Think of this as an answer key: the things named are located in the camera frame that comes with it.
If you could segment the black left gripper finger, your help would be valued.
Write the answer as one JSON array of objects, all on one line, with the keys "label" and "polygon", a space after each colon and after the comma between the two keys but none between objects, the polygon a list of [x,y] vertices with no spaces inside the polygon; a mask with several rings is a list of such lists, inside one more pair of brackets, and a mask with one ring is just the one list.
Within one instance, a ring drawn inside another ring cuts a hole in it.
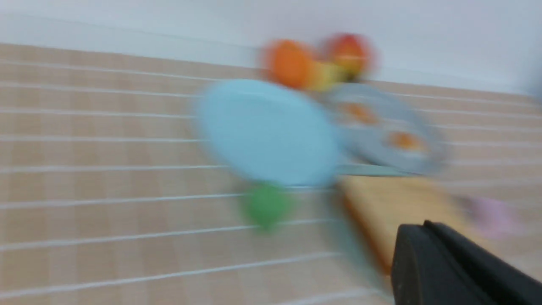
[{"label": "black left gripper finger", "polygon": [[398,228],[391,283],[397,305],[540,305],[541,283],[453,228]]}]

